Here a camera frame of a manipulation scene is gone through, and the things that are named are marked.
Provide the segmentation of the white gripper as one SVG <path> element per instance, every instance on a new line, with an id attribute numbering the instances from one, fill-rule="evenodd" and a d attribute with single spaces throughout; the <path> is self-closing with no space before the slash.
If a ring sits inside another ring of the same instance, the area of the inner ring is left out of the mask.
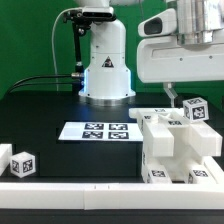
<path id="1" fill-rule="evenodd" d="M 224 80 L 224 30 L 214 32 L 213 42 L 180 46 L 175 36 L 147 38 L 137 48 L 137 73 L 143 83 L 164 83 L 175 107 L 178 97 L 172 82 Z"/>

